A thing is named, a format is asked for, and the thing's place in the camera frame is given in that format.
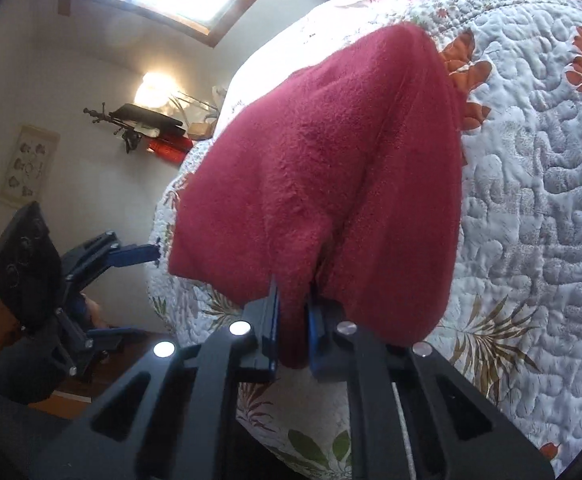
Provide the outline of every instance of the folded garment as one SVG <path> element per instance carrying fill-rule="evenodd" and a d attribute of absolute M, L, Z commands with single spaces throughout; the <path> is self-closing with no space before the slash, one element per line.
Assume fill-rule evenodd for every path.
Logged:
<path fill-rule="evenodd" d="M 306 359 L 312 281 L 388 343 L 447 306 L 466 95 L 415 25 L 382 28 L 246 107 L 181 191 L 169 272 L 238 304 L 281 297 L 282 362 Z"/>

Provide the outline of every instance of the bed sheet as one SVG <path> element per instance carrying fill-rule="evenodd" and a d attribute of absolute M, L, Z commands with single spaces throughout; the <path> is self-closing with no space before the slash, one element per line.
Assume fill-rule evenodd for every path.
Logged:
<path fill-rule="evenodd" d="M 465 110 L 456 270 L 447 312 L 428 340 L 558 474 L 582 449 L 580 0 L 333 0 L 245 63 L 214 139 L 293 71 L 401 20 L 428 31 L 452 78 L 472 74 L 476 83 Z M 147 267 L 149 294 L 182 344 L 202 342 L 239 316 L 212 286 L 166 272 L 177 190 L 214 139 L 187 157 L 151 234 L 164 256 L 158 268 Z M 305 476 L 350 478 L 342 384 L 283 369 L 271 386 L 242 386 L 238 418 Z"/>

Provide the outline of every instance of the red fleece fabric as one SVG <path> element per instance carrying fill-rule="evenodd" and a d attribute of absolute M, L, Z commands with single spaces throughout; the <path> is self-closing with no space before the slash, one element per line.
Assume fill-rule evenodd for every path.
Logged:
<path fill-rule="evenodd" d="M 465 101 L 410 24 L 294 73 L 229 124 L 180 192 L 169 272 L 238 304 L 274 276 L 288 366 L 306 361 L 314 278 L 388 343 L 421 340 L 449 298 Z"/>

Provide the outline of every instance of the person's hand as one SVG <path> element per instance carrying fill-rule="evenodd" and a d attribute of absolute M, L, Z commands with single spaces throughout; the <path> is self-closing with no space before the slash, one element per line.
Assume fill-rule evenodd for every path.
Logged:
<path fill-rule="evenodd" d="M 108 324 L 102 319 L 102 309 L 99 304 L 82 294 L 87 305 L 88 314 L 95 328 L 108 328 Z"/>

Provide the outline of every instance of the wooden window frame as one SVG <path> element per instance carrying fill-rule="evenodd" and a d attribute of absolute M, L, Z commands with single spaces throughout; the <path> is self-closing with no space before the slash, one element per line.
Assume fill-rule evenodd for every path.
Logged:
<path fill-rule="evenodd" d="M 175 28 L 186 35 L 195 38 L 197 41 L 210 47 L 215 47 L 220 40 L 229 32 L 229 29 L 237 22 L 256 0 L 229 0 L 229 2 L 218 12 L 215 20 L 210 25 L 188 20 L 177 14 L 169 14 L 162 10 L 157 10 L 146 4 L 136 4 L 129 0 L 92 0 L 105 5 L 111 5 L 118 9 L 135 12 L 150 20 L 164 23 Z"/>

